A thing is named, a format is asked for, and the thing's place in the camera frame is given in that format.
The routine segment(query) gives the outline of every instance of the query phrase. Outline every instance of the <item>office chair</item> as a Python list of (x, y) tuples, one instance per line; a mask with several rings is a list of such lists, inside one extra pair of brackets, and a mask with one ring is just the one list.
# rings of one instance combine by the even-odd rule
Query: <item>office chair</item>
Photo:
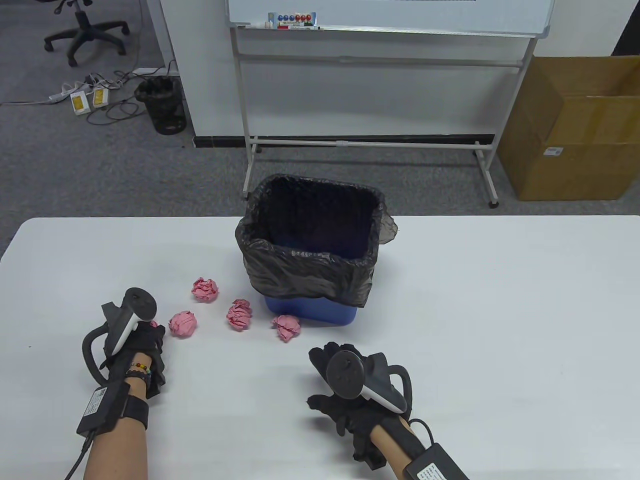
[[(58, 0), (37, 0), (41, 3), (55, 2)], [(126, 55), (127, 51), (124, 48), (124, 43), (122, 40), (116, 36), (113, 36), (109, 33), (106, 33), (106, 30), (110, 30), (112, 28), (122, 28), (122, 34), (128, 35), (129, 25), (126, 22), (116, 21), (116, 22), (102, 22), (96, 23), (96, 25), (91, 25), (89, 23), (89, 18), (87, 18), (84, 10), (80, 8), (78, 3), (79, 0), (61, 0), (56, 9), (53, 11), (56, 15), (59, 15), (62, 12), (62, 9), (65, 3), (68, 6), (75, 6), (76, 8), (76, 19), (78, 21), (78, 28), (72, 28), (69, 30), (64, 30), (54, 35), (50, 35), (44, 39), (44, 49), (47, 52), (53, 52), (53, 45), (51, 42), (53, 40), (61, 40), (62, 38), (73, 38), (71, 45), (67, 50), (67, 58), (69, 65), (71, 67), (77, 67), (78, 64), (74, 55), (80, 46), (82, 46), (85, 42), (92, 42), (96, 38), (98, 40), (103, 40), (105, 42), (109, 42), (118, 47), (118, 55)], [(83, 4), (85, 6), (89, 6), (93, 3), (93, 0), (83, 0)]]

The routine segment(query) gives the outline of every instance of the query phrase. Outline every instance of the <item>power strip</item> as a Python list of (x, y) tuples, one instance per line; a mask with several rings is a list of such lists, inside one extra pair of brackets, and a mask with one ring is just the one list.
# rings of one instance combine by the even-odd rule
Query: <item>power strip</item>
[(79, 88), (73, 88), (73, 89), (68, 90), (66, 92), (60, 92), (60, 93), (56, 93), (55, 95), (50, 95), (49, 96), (49, 100), (51, 100), (52, 103), (57, 103), (57, 102), (59, 102), (61, 100), (66, 99), (69, 95), (71, 95), (72, 93), (75, 93), (75, 92), (89, 93), (92, 88), (93, 87), (91, 85), (84, 84)]

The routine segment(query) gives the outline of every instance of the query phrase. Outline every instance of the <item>black glove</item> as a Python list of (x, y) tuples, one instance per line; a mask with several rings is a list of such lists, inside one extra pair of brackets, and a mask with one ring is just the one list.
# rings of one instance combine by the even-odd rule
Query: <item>black glove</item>
[[(329, 360), (341, 350), (354, 352), (363, 362), (366, 358), (353, 345), (339, 346), (335, 342), (327, 343), (324, 349), (313, 348), (309, 351), (309, 360), (325, 381)], [(371, 442), (370, 435), (371, 431), (386, 418), (395, 418), (399, 422), (399, 416), (396, 413), (390, 412), (373, 400), (365, 400), (363, 397), (347, 400), (335, 394), (330, 397), (312, 395), (307, 399), (307, 404), (312, 410), (328, 415), (335, 422), (338, 435), (344, 436), (345, 430), (353, 434), (354, 460), (366, 462), (371, 470), (387, 464), (384, 455)]]
[(160, 387), (166, 383), (164, 378), (164, 362), (161, 358), (164, 326), (151, 326), (150, 322), (138, 322), (138, 327), (129, 334), (122, 349), (115, 355), (107, 357), (100, 368), (109, 369), (109, 381), (124, 379), (136, 353), (144, 353), (152, 359), (151, 381), (147, 388), (147, 398), (160, 393)]

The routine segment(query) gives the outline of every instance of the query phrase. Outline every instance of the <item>blue trash can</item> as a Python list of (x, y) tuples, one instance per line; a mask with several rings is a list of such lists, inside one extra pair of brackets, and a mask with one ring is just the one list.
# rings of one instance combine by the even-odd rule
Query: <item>blue trash can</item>
[(251, 193), (236, 241), (271, 311), (347, 325), (369, 296), (378, 245), (396, 232), (374, 188), (273, 175)]
[(299, 318), (348, 325), (358, 313), (358, 307), (342, 305), (326, 298), (278, 298), (264, 297), (267, 308), (276, 315), (294, 315)]

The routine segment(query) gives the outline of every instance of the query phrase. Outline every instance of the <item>cardboard box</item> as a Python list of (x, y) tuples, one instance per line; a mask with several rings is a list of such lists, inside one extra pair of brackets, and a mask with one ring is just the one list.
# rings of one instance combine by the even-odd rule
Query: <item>cardboard box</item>
[(614, 200), (640, 172), (640, 57), (534, 58), (498, 155), (520, 200)]

